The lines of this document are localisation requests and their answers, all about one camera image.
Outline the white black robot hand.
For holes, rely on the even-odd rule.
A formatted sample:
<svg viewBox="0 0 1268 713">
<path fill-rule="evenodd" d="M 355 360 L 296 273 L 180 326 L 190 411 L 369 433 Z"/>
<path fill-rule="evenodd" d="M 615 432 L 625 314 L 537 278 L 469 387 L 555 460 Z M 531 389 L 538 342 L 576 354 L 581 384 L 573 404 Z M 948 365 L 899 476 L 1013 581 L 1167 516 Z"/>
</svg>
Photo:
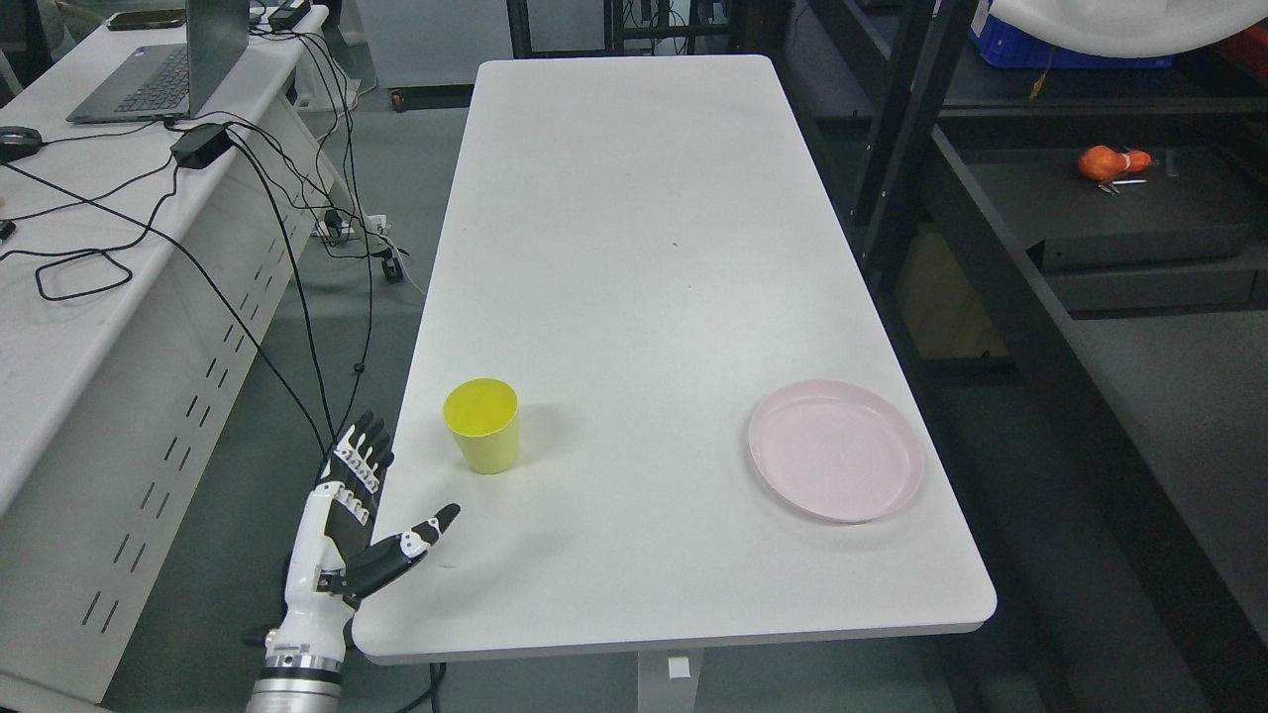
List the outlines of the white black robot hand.
<svg viewBox="0 0 1268 713">
<path fill-rule="evenodd" d="M 304 502 L 268 658 L 344 658 L 345 628 L 364 600 L 426 559 L 462 514 L 448 504 L 408 532 L 372 540 L 393 461 L 392 434 L 372 410 L 332 443 Z"/>
</svg>

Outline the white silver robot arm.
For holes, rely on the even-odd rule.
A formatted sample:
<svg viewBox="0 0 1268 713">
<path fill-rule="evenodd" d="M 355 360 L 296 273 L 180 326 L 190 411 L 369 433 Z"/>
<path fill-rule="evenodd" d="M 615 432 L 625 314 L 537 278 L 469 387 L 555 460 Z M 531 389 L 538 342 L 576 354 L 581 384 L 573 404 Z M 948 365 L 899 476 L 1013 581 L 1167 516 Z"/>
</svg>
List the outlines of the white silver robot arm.
<svg viewBox="0 0 1268 713">
<path fill-rule="evenodd" d="M 265 658 L 245 712 L 336 712 L 341 697 L 341 661 L 276 653 Z"/>
</svg>

